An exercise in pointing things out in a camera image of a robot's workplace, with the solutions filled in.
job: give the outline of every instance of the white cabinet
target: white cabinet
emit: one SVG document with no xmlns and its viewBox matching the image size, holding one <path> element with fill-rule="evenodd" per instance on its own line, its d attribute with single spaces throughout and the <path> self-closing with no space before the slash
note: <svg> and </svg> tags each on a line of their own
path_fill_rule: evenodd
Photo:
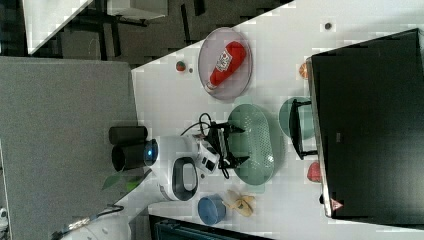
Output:
<svg viewBox="0 0 424 240">
<path fill-rule="evenodd" d="M 168 0 L 108 0 L 107 13 L 140 20 L 168 15 Z"/>
</svg>

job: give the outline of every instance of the green leaf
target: green leaf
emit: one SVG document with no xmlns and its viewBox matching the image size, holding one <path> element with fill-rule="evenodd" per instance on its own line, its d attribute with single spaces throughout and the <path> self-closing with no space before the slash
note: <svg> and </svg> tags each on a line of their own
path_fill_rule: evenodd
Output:
<svg viewBox="0 0 424 240">
<path fill-rule="evenodd" d="M 122 177 L 122 172 L 117 172 L 113 174 L 112 176 L 109 176 L 106 178 L 105 183 L 103 183 L 102 190 L 105 190 L 106 188 L 110 188 L 111 186 L 115 185 Z"/>
<path fill-rule="evenodd" d="M 143 181 L 143 178 L 134 178 L 132 181 L 127 182 L 127 191 L 131 192 L 134 190 L 141 182 Z"/>
</svg>

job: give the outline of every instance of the red object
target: red object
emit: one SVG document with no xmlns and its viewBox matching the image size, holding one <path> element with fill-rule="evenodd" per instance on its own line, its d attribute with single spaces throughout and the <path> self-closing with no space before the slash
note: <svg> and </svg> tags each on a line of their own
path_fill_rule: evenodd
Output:
<svg viewBox="0 0 424 240">
<path fill-rule="evenodd" d="M 185 71 L 185 64 L 182 61 L 177 62 L 177 71 L 184 72 Z"/>
<path fill-rule="evenodd" d="M 238 42 L 231 42 L 219 56 L 215 69 L 207 83 L 207 90 L 214 90 L 219 84 L 233 74 L 243 63 L 246 50 Z"/>
<path fill-rule="evenodd" d="M 318 162 L 313 162 L 309 166 L 308 179 L 312 182 L 321 182 L 321 169 Z"/>
</svg>

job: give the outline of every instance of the blue cup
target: blue cup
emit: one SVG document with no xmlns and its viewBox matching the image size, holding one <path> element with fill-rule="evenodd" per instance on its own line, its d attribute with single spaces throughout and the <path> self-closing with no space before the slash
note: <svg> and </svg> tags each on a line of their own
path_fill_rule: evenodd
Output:
<svg viewBox="0 0 424 240">
<path fill-rule="evenodd" d="M 203 197 L 197 204 L 200 219 L 206 225 L 219 223 L 225 217 L 226 209 L 222 204 L 222 198 L 218 195 Z"/>
</svg>

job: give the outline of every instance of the green plastic tray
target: green plastic tray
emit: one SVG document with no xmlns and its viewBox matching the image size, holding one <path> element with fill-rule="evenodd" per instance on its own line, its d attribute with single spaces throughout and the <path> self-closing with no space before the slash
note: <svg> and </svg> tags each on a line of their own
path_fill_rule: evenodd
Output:
<svg viewBox="0 0 424 240">
<path fill-rule="evenodd" d="M 269 124 L 260 107 L 241 104 L 234 108 L 228 122 L 244 129 L 244 133 L 231 134 L 228 147 L 235 157 L 250 158 L 234 169 L 237 176 L 249 185 L 262 185 L 274 172 Z"/>
</svg>

